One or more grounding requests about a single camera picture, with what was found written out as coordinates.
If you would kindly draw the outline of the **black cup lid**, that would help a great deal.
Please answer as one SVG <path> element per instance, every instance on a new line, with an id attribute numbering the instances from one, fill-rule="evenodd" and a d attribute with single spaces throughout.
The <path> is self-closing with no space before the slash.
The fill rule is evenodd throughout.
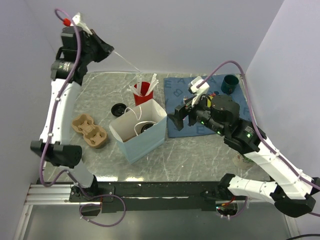
<path id="1" fill-rule="evenodd" d="M 145 132 L 149 128 L 153 127 L 154 125 L 155 125 L 155 123 L 152 123 L 152 122 L 146 123 L 145 125 L 142 126 L 140 133 L 142 134 L 143 132 Z"/>
<path id="2" fill-rule="evenodd" d="M 124 103 L 116 103 L 111 108 L 111 113 L 115 117 L 120 117 L 125 113 L 127 106 Z"/>

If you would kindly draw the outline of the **light blue paper bag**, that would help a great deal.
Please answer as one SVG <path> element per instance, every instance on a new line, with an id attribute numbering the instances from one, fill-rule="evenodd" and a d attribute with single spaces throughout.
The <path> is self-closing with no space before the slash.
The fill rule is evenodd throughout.
<path id="1" fill-rule="evenodd" d="M 146 123 L 154 126 L 141 133 Z M 167 113 L 150 99 L 130 108 L 109 124 L 109 130 L 130 164 L 135 163 L 165 142 Z"/>

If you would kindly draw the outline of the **single white straw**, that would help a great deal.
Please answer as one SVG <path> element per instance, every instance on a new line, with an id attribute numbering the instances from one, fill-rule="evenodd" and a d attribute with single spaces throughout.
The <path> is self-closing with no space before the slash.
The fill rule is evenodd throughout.
<path id="1" fill-rule="evenodd" d="M 141 96 L 141 87 L 142 87 L 142 72 L 140 69 L 138 69 L 135 65 L 133 65 L 130 61 L 128 61 L 126 58 L 124 58 L 122 55 L 120 55 L 115 50 L 113 51 L 118 57 L 120 57 L 122 60 L 124 60 L 127 64 L 129 64 L 131 67 L 133 67 L 138 73 L 139 73 L 139 80 L 137 82 L 137 90 L 136 93 L 138 96 Z"/>

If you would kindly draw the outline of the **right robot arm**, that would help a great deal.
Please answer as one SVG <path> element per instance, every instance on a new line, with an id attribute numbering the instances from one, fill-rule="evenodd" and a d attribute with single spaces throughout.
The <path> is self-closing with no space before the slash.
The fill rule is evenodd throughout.
<path id="1" fill-rule="evenodd" d="M 273 181 L 257 181 L 227 173 L 213 189 L 212 196 L 228 200 L 236 196 L 254 198 L 273 204 L 281 213 L 297 218 L 312 214 L 320 191 L 320 179 L 309 177 L 291 163 L 272 145 L 261 130 L 255 130 L 251 121 L 240 118 L 240 106 L 228 95 L 203 94 L 192 105 L 189 98 L 167 116 L 180 131 L 184 118 L 188 125 L 200 123 L 223 137 L 231 149 L 260 166 Z"/>

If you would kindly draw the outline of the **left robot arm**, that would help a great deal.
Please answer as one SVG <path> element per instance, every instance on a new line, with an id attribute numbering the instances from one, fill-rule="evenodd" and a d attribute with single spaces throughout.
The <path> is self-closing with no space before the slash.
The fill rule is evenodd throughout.
<path id="1" fill-rule="evenodd" d="M 106 59 L 114 47 L 100 39 L 94 30 L 84 26 L 66 26 L 61 33 L 62 46 L 51 65 L 51 97 L 46 122 L 39 140 L 30 143 L 32 152 L 40 157 L 39 181 L 45 187 L 43 170 L 45 163 L 59 167 L 61 176 L 66 173 L 75 189 L 87 201 L 99 195 L 98 181 L 82 160 L 82 148 L 70 144 L 72 112 L 84 76 L 91 62 Z"/>

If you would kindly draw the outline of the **blue letter-print cloth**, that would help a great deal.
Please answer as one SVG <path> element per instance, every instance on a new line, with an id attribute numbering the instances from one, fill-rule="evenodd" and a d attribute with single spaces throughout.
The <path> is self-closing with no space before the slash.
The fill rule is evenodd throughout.
<path id="1" fill-rule="evenodd" d="M 191 97 L 191 93 L 188 91 L 188 84 L 194 79 L 194 76 L 189 77 L 167 77 L 164 79 L 164 98 L 165 98 L 165 110 L 167 113 L 173 113 L 175 107 L 182 105 L 184 103 L 184 98 Z M 218 74 L 212 76 L 208 80 L 209 84 L 209 94 L 219 94 L 223 95 L 221 90 L 222 83 L 224 81 L 225 75 Z M 245 120 L 251 120 L 249 113 L 248 104 L 246 98 L 243 94 L 241 86 L 238 85 L 234 92 L 230 95 L 232 100 L 239 104 L 239 116 Z M 184 128 L 182 130 L 177 130 L 174 123 L 168 119 L 167 120 L 167 131 L 169 138 L 182 138 L 182 137 L 195 137 L 195 136 L 205 136 L 212 135 L 215 132 L 207 129 L 200 123 L 196 123 L 193 126 L 188 126 L 189 120 L 185 118 L 183 120 Z"/>

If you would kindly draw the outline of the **yellow dotted plate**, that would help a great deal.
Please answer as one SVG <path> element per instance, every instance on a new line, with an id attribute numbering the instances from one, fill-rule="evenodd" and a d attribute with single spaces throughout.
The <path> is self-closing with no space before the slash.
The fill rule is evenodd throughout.
<path id="1" fill-rule="evenodd" d="M 212 106 L 212 97 L 211 96 L 206 96 L 206 100 L 207 100 L 207 102 L 206 102 L 206 106 L 208 107 L 208 108 L 210 108 L 211 106 Z"/>

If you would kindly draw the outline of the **red straw holder cup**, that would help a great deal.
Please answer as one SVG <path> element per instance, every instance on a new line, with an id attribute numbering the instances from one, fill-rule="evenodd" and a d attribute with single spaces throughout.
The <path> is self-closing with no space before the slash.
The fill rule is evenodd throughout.
<path id="1" fill-rule="evenodd" d="M 149 87 L 150 87 L 150 83 L 143 81 L 141 83 L 141 90 L 140 90 L 141 95 L 137 95 L 135 93 L 133 94 L 133 98 L 136 106 L 143 104 L 154 97 L 154 91 L 151 91 L 149 95 L 146 95 L 147 91 L 149 90 Z"/>

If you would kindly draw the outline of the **white wrapped straws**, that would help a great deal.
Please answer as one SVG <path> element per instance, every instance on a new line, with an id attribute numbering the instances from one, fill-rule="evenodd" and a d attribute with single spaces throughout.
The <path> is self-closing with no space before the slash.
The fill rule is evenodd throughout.
<path id="1" fill-rule="evenodd" d="M 139 97 L 148 96 L 154 90 L 156 85 L 159 83 L 159 80 L 157 79 L 157 74 L 154 73 L 152 75 L 151 81 L 147 82 L 147 84 L 149 84 L 149 86 L 147 87 L 146 93 L 142 93 L 142 83 L 143 83 L 143 81 L 140 79 L 140 81 L 136 84 L 136 87 L 130 85 L 126 89 L 126 91 L 131 92 Z"/>

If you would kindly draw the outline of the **dark green mug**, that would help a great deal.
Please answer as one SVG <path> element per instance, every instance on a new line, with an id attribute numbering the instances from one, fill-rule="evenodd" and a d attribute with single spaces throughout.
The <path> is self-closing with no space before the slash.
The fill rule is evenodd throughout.
<path id="1" fill-rule="evenodd" d="M 221 90 L 223 93 L 230 95 L 235 91 L 238 84 L 239 79 L 235 75 L 228 74 L 223 78 Z"/>

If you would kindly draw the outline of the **cardboard cup carrier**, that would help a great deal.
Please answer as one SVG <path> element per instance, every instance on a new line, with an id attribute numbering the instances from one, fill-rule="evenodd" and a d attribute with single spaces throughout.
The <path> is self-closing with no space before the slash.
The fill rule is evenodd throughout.
<path id="1" fill-rule="evenodd" d="M 94 123 L 94 119 L 87 113 L 81 114 L 71 122 L 74 131 L 82 134 L 85 142 L 91 147 L 98 149 L 102 147 L 108 139 L 106 130 Z"/>

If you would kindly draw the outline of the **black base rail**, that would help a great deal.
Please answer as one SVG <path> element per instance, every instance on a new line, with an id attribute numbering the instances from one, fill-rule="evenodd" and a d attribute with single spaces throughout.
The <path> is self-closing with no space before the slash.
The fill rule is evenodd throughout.
<path id="1" fill-rule="evenodd" d="M 126 211 L 215 211 L 218 202 L 242 201 L 217 181 L 109 181 L 97 182 L 95 193 L 86 197 L 73 186 L 71 203 L 98 204 L 102 213 Z"/>

